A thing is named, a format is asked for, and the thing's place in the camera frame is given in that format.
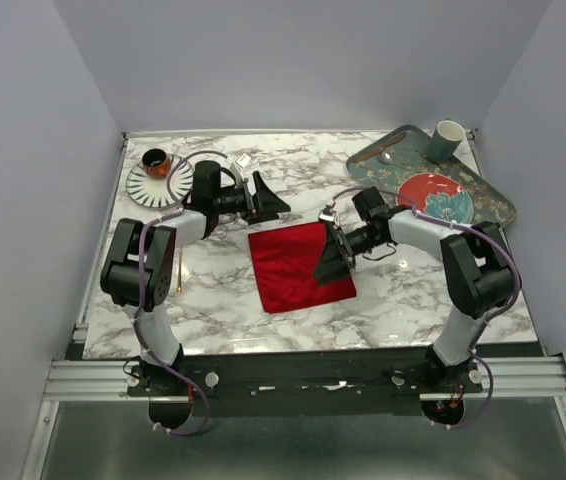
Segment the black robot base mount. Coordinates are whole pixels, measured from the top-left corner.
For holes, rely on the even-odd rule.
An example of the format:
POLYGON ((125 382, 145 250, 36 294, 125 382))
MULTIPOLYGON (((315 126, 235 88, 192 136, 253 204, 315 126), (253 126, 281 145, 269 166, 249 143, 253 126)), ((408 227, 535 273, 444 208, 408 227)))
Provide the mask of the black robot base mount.
POLYGON ((445 367, 426 347, 180 354, 170 369, 137 360, 123 370, 128 396, 147 400, 152 427, 171 435, 225 418, 427 414, 458 424, 464 396, 482 390, 474 361, 445 367))

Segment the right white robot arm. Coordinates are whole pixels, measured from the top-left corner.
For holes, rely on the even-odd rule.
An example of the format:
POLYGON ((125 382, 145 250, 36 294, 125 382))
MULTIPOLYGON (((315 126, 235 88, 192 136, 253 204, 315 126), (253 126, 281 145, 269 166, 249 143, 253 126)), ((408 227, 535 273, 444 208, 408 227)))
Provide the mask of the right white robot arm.
POLYGON ((314 279, 320 285, 341 280, 355 268, 357 257, 384 244, 407 245, 441 261, 452 307, 442 332, 427 349, 420 373, 430 389, 448 390, 468 368, 491 320, 519 297, 521 277, 499 225, 441 220, 405 202, 392 207, 375 187, 347 191, 354 194, 352 202, 364 225, 344 231, 337 221, 336 200, 320 211, 326 241, 314 279))

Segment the red cloth napkin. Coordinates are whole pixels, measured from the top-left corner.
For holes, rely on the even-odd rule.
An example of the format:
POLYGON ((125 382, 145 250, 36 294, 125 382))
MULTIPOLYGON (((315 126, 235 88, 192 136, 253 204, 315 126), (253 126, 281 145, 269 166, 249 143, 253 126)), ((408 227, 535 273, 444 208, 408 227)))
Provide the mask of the red cloth napkin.
POLYGON ((357 296, 350 276, 327 285, 313 277, 326 242, 320 222, 251 233, 248 241, 265 312, 288 313, 357 296))

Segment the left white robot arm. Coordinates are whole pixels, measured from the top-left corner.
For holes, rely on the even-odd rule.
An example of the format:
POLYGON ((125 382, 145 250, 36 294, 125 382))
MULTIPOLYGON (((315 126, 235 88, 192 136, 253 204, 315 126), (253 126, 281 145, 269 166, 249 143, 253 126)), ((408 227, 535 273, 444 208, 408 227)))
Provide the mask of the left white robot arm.
POLYGON ((178 365, 182 345, 172 333, 164 305, 176 251, 209 237, 223 215, 236 214, 252 225, 290 211, 291 206, 258 171, 247 181, 216 161, 202 160, 193 168, 186 200, 178 200, 174 212, 147 223, 130 218, 118 222, 100 287, 130 319, 141 347, 140 359, 154 365, 150 382, 160 393, 172 395, 183 383, 194 384, 178 365))

